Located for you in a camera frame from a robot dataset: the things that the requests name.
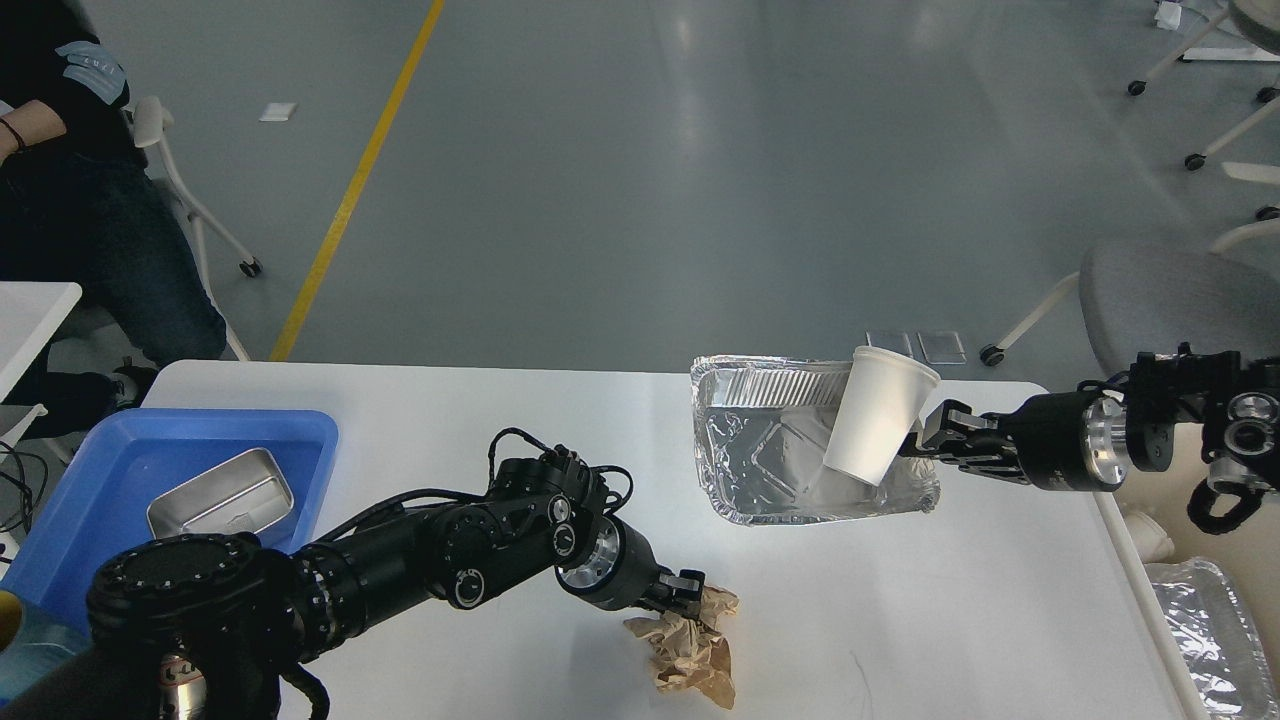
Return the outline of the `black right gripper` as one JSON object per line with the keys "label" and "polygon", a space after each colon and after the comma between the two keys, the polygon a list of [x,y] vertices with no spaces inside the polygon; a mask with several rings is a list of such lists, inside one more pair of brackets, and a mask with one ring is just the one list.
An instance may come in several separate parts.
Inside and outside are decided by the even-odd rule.
{"label": "black right gripper", "polygon": [[904,441],[899,456],[1047,491],[1114,492],[1126,479],[1126,409],[1112,396],[1037,395],[1005,416],[1005,429],[1002,419],[945,400],[925,418],[920,448]]}

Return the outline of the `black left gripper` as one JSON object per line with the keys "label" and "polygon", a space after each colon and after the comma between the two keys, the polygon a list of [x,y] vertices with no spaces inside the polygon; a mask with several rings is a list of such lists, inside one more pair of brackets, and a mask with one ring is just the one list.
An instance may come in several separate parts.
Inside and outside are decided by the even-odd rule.
{"label": "black left gripper", "polygon": [[663,571],[648,541],[613,516],[602,521],[584,562],[556,570],[561,589],[595,609],[673,612],[694,623],[703,623],[705,579],[694,569]]}

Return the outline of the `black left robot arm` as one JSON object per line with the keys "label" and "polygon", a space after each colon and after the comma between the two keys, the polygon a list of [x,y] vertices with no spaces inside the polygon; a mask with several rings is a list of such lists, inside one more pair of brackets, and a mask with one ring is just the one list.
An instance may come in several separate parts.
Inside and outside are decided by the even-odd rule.
{"label": "black left robot arm", "polygon": [[698,621],[703,571],[655,561],[620,518],[630,492],[562,445],[520,428],[534,457],[488,455],[483,495],[385,498],[293,553],[256,536],[184,534],[122,551],[86,596],[90,647],[3,706],[5,719],[274,719],[282,683],[325,719],[306,664],[430,600],[472,610],[553,570],[604,611]]}

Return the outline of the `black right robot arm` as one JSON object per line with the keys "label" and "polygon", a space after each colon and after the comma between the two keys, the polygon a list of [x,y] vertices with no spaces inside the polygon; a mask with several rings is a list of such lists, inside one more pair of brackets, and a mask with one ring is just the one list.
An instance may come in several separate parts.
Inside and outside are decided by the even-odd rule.
{"label": "black right robot arm", "polygon": [[1044,491],[1112,493],[1132,471],[1162,473],[1176,428],[1199,428],[1208,470],[1187,503],[1208,536],[1238,530],[1270,498],[1279,474],[1277,359],[1236,351],[1139,354],[1107,380],[1042,393],[1010,413],[977,414],[948,398],[910,430],[900,457],[928,457]]}

